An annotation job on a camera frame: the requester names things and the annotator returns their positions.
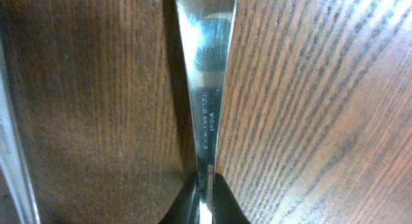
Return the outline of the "silver tablespoon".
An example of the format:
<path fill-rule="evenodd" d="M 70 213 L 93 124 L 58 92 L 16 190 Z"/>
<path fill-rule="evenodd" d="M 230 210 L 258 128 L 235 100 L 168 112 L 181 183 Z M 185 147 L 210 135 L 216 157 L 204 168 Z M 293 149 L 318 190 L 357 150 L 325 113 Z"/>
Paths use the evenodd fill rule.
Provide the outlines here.
<path fill-rule="evenodd" d="M 1 50 L 1 170 L 20 222 L 40 224 L 32 181 L 10 97 L 4 50 Z"/>
<path fill-rule="evenodd" d="M 237 0 L 175 0 L 197 166 L 199 223 L 215 223 L 214 181 Z"/>

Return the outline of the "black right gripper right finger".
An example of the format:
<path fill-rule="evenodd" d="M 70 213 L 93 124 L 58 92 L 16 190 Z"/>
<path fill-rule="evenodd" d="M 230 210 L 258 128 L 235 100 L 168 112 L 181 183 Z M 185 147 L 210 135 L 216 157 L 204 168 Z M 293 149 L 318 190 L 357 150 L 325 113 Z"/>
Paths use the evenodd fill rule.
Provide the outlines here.
<path fill-rule="evenodd" d="M 215 174 L 213 190 L 213 223 L 250 224 L 224 177 Z"/>

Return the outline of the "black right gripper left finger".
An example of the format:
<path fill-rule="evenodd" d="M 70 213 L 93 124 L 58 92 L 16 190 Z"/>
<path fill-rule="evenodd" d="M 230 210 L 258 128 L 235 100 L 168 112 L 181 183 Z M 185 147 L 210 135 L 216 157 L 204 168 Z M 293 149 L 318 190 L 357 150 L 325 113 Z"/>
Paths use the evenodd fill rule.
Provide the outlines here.
<path fill-rule="evenodd" d="M 171 207 L 159 224 L 199 224 L 197 173 L 192 173 L 185 180 Z"/>

